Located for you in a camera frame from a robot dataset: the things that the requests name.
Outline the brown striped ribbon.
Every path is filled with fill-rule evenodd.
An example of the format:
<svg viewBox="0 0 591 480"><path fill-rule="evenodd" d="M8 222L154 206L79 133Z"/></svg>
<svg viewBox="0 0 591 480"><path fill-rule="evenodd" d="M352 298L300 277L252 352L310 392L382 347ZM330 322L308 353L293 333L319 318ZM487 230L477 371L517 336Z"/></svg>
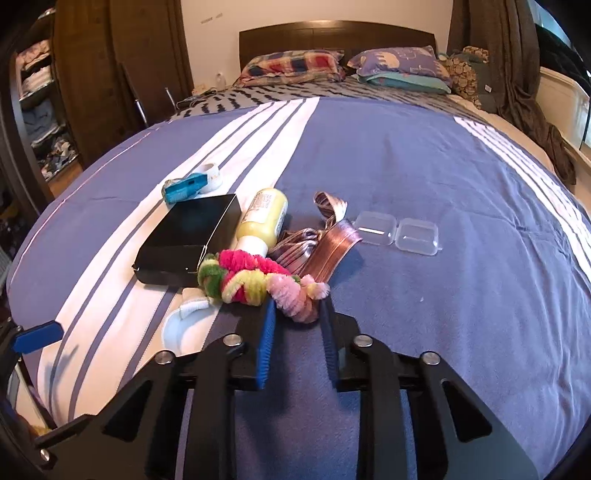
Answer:
<svg viewBox="0 0 591 480"><path fill-rule="evenodd" d="M267 256L291 274L301 278L311 275L317 282L328 283L339 263L362 237L346 219L348 202L320 191L315 193L314 203L325 218L325 226L281 233Z"/></svg>

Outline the clear plastic case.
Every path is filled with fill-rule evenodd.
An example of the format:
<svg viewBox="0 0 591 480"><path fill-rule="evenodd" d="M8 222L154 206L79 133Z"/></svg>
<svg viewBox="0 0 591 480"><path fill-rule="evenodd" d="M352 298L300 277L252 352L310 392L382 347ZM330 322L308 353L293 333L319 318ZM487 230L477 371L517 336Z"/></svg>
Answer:
<svg viewBox="0 0 591 480"><path fill-rule="evenodd" d="M424 256L435 256L442 250L439 227L430 221L404 218L391 214L363 211L353 222L363 242L374 246L394 246L398 250Z"/></svg>

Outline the yellow lotion bottle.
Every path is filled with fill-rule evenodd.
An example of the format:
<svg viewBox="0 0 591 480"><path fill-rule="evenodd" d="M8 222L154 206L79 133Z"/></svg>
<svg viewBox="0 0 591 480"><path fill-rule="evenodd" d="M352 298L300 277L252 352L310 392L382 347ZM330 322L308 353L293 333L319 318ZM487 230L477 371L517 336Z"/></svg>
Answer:
<svg viewBox="0 0 591 480"><path fill-rule="evenodd" d="M235 232L235 249L266 257L283 229L288 201L280 190L266 188L253 197Z"/></svg>

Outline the black box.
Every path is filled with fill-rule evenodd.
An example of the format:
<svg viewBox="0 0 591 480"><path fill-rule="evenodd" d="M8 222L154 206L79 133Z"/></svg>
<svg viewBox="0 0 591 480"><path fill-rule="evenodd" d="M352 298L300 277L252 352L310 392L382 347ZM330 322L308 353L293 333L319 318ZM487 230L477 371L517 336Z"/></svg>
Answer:
<svg viewBox="0 0 591 480"><path fill-rule="evenodd" d="M233 194L175 204L140 247L135 277L146 285L197 287L200 263L231 245L241 217Z"/></svg>

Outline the blue small box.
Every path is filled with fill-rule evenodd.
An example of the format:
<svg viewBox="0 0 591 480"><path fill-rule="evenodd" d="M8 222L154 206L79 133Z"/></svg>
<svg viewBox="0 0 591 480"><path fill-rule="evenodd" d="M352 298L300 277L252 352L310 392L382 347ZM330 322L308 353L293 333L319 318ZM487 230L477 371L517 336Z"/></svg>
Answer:
<svg viewBox="0 0 591 480"><path fill-rule="evenodd" d="M161 195L167 205L173 205L193 199L207 183L206 174L192 173L184 178L166 180Z"/></svg>

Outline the small white ring tape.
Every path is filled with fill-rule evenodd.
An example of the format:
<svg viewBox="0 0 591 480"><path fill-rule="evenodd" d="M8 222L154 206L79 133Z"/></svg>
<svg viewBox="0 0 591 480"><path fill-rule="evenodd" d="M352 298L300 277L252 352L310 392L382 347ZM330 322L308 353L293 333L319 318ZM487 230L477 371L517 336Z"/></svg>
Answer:
<svg viewBox="0 0 591 480"><path fill-rule="evenodd" d="M203 163L197 167L195 172L206 177L206 184L200 189L200 194L212 192L221 185L221 173L214 163Z"/></svg>

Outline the blue striped bedspread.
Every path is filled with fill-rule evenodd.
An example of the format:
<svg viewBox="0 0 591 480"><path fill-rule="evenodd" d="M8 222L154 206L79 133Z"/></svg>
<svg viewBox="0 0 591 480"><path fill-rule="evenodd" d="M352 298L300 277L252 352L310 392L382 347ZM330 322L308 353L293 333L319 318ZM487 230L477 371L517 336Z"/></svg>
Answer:
<svg viewBox="0 0 591 480"><path fill-rule="evenodd" d="M274 101L181 118L114 147L52 202L7 278L16 322L60 343L29 368L58 423L99 411L157 351L200 350L235 317L185 314L147 286L137 252L167 213L162 184L213 164L242 208L287 196L284 227L322 226L318 192L346 201L363 240L332 274L332 302L410 356L439 353L541 475L590 416L590 219L497 129L415 105Z"/></svg>

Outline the teal pillow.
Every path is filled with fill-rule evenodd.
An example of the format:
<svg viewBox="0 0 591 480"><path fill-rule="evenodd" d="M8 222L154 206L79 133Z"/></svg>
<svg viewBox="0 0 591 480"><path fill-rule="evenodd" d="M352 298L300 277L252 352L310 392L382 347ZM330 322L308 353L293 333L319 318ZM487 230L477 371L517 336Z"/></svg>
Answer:
<svg viewBox="0 0 591 480"><path fill-rule="evenodd" d="M452 89L443 80L429 76L420 76L400 72L382 72L370 76L359 75L359 80L363 83L374 86L399 88L423 93L452 93Z"/></svg>

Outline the plaid pillow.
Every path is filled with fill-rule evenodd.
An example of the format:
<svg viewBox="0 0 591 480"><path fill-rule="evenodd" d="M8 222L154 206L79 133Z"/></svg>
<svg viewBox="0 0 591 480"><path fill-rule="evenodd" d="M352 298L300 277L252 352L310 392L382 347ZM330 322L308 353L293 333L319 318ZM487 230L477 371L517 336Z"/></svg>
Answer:
<svg viewBox="0 0 591 480"><path fill-rule="evenodd" d="M233 86L270 86L307 82L341 82L346 73L341 66L344 54L325 49L288 50L254 57Z"/></svg>

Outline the brown wooden wardrobe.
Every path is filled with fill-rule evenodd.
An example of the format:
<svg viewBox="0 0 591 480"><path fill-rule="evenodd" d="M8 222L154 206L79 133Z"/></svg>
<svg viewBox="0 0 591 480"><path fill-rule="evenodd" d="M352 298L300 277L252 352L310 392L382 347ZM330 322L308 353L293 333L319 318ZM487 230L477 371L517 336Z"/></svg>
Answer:
<svg viewBox="0 0 591 480"><path fill-rule="evenodd" d="M80 170L141 129L171 116L193 88L178 1L4 1L1 4L1 173L33 223L59 195L27 134L16 59L50 44L44 91L70 135Z"/></svg>

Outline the purple elephant pillow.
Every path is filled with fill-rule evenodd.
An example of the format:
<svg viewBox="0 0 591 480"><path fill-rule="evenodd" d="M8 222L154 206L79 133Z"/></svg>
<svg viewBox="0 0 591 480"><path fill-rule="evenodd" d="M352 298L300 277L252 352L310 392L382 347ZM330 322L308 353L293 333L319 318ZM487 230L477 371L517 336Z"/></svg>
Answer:
<svg viewBox="0 0 591 480"><path fill-rule="evenodd" d="M353 56L348 67L362 77L382 72L396 72L410 75L438 78L446 83L451 76L439 61L432 46L388 47L370 49Z"/></svg>

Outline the patterned brown cushion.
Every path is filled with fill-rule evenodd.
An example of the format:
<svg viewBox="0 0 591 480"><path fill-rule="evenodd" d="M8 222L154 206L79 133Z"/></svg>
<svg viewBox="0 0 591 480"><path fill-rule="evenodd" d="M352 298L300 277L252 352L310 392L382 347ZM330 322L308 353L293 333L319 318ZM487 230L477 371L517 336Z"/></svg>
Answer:
<svg viewBox="0 0 591 480"><path fill-rule="evenodd" d="M490 94L489 51L466 46L461 52L446 56L443 64L448 70L453 92L473 103L478 109L494 106Z"/></svg>

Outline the dark wooden headboard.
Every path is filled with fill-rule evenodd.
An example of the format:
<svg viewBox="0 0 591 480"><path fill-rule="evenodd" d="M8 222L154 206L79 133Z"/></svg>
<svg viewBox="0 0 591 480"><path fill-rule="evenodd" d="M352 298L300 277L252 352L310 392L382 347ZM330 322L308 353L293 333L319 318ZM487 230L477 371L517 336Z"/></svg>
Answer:
<svg viewBox="0 0 591 480"><path fill-rule="evenodd" d="M238 34L239 66L259 55L288 50L342 50L342 65L356 54L380 47L438 50L433 33L402 26L345 20L301 21L243 30Z"/></svg>

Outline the white storage box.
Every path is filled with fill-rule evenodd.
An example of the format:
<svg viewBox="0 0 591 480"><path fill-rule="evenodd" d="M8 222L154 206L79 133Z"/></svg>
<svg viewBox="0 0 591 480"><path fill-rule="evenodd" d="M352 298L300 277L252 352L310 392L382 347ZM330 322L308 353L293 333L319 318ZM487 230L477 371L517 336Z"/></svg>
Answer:
<svg viewBox="0 0 591 480"><path fill-rule="evenodd" d="M590 112L590 97L585 90L570 77L541 67L536 100L547 121L579 149L585 139Z"/></svg>

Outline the brown curtain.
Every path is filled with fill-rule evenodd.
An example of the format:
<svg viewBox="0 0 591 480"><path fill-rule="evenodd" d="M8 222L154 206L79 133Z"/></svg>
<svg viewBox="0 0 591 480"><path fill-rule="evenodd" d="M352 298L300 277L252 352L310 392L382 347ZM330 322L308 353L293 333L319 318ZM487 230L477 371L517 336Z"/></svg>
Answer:
<svg viewBox="0 0 591 480"><path fill-rule="evenodd" d="M540 51L535 22L526 1L463 0L453 3L448 48L486 49L497 112L548 155L559 179L576 184L573 161L558 128L536 101Z"/></svg>

